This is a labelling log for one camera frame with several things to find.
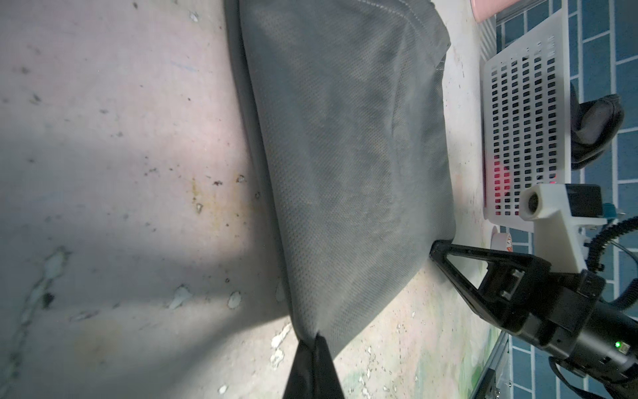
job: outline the gray fabric bag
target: gray fabric bag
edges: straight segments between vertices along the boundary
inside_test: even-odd
[[[232,0],[244,124],[297,336],[332,357],[454,237],[441,78],[424,0]]]

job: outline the grout line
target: grout line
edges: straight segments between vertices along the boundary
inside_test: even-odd
[[[514,350],[512,349],[512,336],[508,339],[510,352],[510,398],[514,397]]]
[[[582,77],[584,72],[582,70],[582,0],[576,1],[576,18],[578,20],[578,74]],[[583,79],[578,80],[578,102],[584,103],[584,82]]]
[[[615,0],[609,0],[609,86],[611,93],[616,87],[616,7]],[[618,136],[611,141],[611,196],[618,209]],[[618,247],[614,246],[614,299],[620,295],[620,257]]]
[[[618,130],[618,133],[631,133],[636,131],[638,131],[638,126],[636,126],[635,128],[625,128],[625,129]]]
[[[614,299],[620,295],[620,259],[618,251],[620,251],[618,247],[614,246]]]
[[[529,392],[529,393],[533,393],[533,392],[531,391],[531,389],[530,389],[530,388],[525,388],[524,386],[519,385],[519,384],[516,384],[515,382],[513,382],[513,383],[512,383],[512,386],[515,386],[516,388],[520,388],[520,389],[522,389],[523,391],[527,391],[527,392]]]
[[[501,24],[501,51],[505,50],[505,23]]]
[[[519,348],[519,347],[515,347],[514,344],[512,344],[512,349],[518,350],[519,352],[527,353],[528,355],[531,355],[531,351],[530,350]]]
[[[616,93],[616,7],[615,0],[609,0],[609,74],[611,93]]]
[[[556,377],[556,399],[560,399],[560,379]]]
[[[534,345],[530,345],[530,362],[531,362],[531,399],[536,399],[536,357]]]
[[[607,36],[608,34],[609,34],[609,31],[604,31],[603,33],[598,33],[597,35],[592,36],[591,38],[583,39],[582,42],[583,43],[587,43],[587,42],[592,41],[592,40],[600,39],[601,37]]]
[[[633,57],[629,57],[629,58],[625,58],[625,59],[621,59],[620,61],[616,61],[616,65],[620,65],[620,64],[624,64],[624,63],[628,63],[629,61],[635,61],[638,59],[638,56],[633,56]]]

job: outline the ventilated plastic crate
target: ventilated plastic crate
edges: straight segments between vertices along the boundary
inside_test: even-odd
[[[486,215],[533,231],[520,194],[571,178],[569,42],[562,10],[490,59],[482,71]]]

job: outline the blue tile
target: blue tile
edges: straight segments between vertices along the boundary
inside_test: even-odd
[[[505,23],[505,45],[509,45],[514,40],[523,35],[523,15],[514,17]]]
[[[523,245],[514,245],[514,246],[512,246],[512,249],[516,253],[529,253],[530,252],[529,248],[527,246],[523,246]]]
[[[607,148],[600,158],[585,166],[585,182],[597,184],[602,192],[602,202],[613,202],[611,190],[611,149]]]
[[[638,59],[616,67],[616,87],[625,109],[624,128],[638,126]]]
[[[583,40],[609,30],[609,3],[607,0],[585,0],[581,4]]]
[[[582,63],[584,100],[596,100],[611,93],[608,36],[583,43]]]
[[[496,27],[496,52],[503,50],[503,35],[501,33],[502,25]]]
[[[549,16],[549,2],[544,1],[527,11],[527,32]]]
[[[531,348],[531,346],[527,342],[515,336],[512,336],[512,345],[526,350],[530,350]]]
[[[520,231],[516,229],[510,229],[512,235],[512,242],[514,243],[526,243],[528,234],[526,231]]]
[[[618,185],[618,207],[627,214],[627,218],[638,216],[638,183]],[[627,248],[638,248],[638,232],[620,237],[620,243]]]
[[[636,262],[629,255],[622,251],[618,254],[618,274],[620,277],[618,292],[622,294],[622,292],[627,289],[629,283],[634,278],[638,278],[638,265],[636,265]],[[638,317],[638,304],[634,304],[631,308],[625,310],[625,314]]]
[[[531,393],[524,391],[523,389],[515,386],[514,387],[514,398],[515,399],[531,399]]]
[[[638,54],[638,15],[636,0],[616,0],[616,60]]]
[[[618,135],[618,179],[638,177],[638,132]]]
[[[537,398],[554,398],[556,394],[556,376],[554,372],[549,368],[549,362],[547,361],[547,353],[536,350],[534,359],[536,366],[536,397]]]
[[[569,75],[578,75],[578,19],[575,15],[569,18]]]
[[[611,396],[605,389],[605,386],[593,378],[590,378],[590,392],[594,392],[596,395],[602,396],[605,399],[611,399]]]
[[[579,89],[578,89],[578,78],[574,78],[570,81],[572,85],[574,85],[574,91],[576,92],[576,98],[579,98]]]
[[[512,365],[514,382],[531,389],[531,361],[530,355],[520,350],[512,349]]]
[[[606,300],[607,302],[611,302],[615,299],[613,284],[608,283],[607,285],[605,285],[605,289],[602,291],[602,299]]]
[[[565,376],[567,381],[576,388],[582,389],[582,378],[568,372],[564,368],[559,368],[561,373]],[[560,383],[560,397],[561,399],[581,399],[580,396],[576,395],[571,389],[567,388],[567,385]]]

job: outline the black cable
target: black cable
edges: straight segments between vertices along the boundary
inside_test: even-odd
[[[600,257],[605,251],[605,248],[607,248],[607,245],[609,243],[616,245],[616,243],[613,243],[614,239],[635,230],[638,230],[638,216],[624,220],[619,224],[613,225],[598,233],[598,235],[591,240],[589,245],[590,251],[586,261],[587,268],[594,272],[600,271]],[[636,260],[635,255],[630,253],[630,251],[625,247],[619,245],[618,248],[629,253],[630,256]],[[625,289],[618,298],[611,301],[609,304],[620,310],[625,310],[636,303],[636,301],[638,301],[638,278],[634,278],[629,283],[627,289]]]
[[[549,358],[549,368],[552,369],[552,371],[554,372],[554,374],[556,374],[556,376],[560,379],[560,381],[563,381],[563,383],[565,385],[567,385],[567,388],[571,389],[575,394],[577,394],[581,398],[583,398],[583,399],[604,399],[602,396],[596,395],[595,393],[587,392],[587,391],[584,391],[584,390],[582,390],[580,388],[576,388],[575,386],[571,385],[569,383],[569,381],[563,376],[563,374],[558,370],[558,367],[556,365],[556,358],[554,358],[553,356],[551,356]]]

